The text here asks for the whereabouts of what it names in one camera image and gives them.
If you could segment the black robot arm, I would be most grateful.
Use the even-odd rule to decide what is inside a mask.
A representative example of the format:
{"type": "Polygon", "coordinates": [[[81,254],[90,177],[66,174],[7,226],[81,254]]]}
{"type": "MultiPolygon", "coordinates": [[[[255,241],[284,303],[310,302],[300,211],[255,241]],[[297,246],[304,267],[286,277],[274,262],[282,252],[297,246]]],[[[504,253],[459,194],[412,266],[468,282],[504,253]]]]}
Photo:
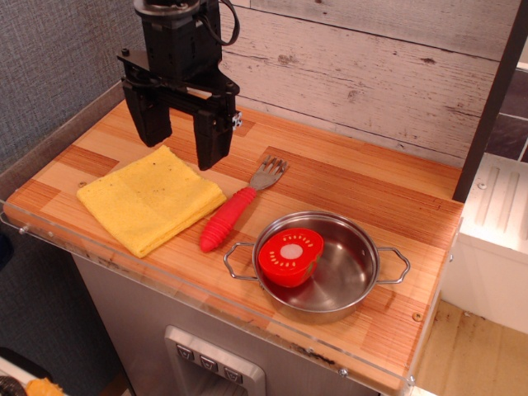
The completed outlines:
{"type": "Polygon", "coordinates": [[[136,1],[145,49],[122,49],[125,101],[141,140],[149,147],[171,136],[169,111],[193,118],[200,170],[229,154],[241,123],[239,86],[219,70],[222,49],[238,38],[221,37],[218,1],[136,1]]]}

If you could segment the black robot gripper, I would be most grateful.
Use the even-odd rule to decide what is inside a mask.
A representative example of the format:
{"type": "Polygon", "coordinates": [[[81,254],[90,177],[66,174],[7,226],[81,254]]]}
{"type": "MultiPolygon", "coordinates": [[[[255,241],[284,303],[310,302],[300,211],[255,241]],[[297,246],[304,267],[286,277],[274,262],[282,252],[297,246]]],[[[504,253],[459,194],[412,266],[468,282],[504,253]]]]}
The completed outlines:
{"type": "Polygon", "coordinates": [[[122,87],[140,139],[148,147],[172,134],[169,111],[192,116],[198,166],[212,168],[229,154],[241,123],[238,85],[219,70],[222,49],[238,38],[221,35],[219,12],[140,12],[145,48],[122,49],[122,87]]]}

